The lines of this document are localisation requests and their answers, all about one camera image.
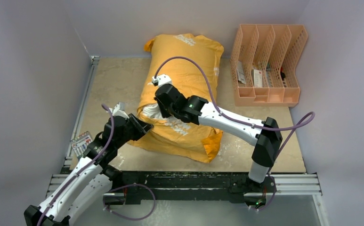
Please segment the white pillow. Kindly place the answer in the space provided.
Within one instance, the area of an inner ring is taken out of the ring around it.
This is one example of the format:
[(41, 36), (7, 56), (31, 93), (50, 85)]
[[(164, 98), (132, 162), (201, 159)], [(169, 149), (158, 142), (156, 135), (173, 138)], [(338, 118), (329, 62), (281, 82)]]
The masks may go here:
[(138, 113), (140, 116), (143, 115), (150, 119), (164, 120), (164, 117), (160, 111), (160, 107), (157, 103), (145, 105), (140, 110), (141, 111)]

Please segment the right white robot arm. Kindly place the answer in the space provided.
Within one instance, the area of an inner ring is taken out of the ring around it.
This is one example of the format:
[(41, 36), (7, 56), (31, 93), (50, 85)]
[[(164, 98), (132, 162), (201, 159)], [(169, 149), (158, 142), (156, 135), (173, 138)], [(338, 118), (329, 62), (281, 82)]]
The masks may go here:
[(217, 109), (212, 102), (199, 96), (185, 97), (171, 84), (160, 86), (154, 99), (163, 117), (173, 116), (184, 123), (220, 129), (253, 146), (253, 163), (246, 185), (254, 192), (264, 187), (265, 177), (275, 163), (283, 140), (275, 119), (255, 120), (235, 113), (226, 116), (226, 110)]

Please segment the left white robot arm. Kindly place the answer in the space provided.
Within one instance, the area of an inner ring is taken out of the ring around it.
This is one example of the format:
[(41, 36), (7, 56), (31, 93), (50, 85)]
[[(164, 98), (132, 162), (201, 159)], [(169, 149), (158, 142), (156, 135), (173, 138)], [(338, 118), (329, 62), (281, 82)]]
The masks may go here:
[(77, 218), (105, 192), (122, 188), (121, 172), (110, 166), (118, 149), (138, 141), (154, 126), (129, 114), (112, 116), (89, 143), (77, 166), (60, 186), (40, 203), (24, 211), (28, 226), (72, 226)]

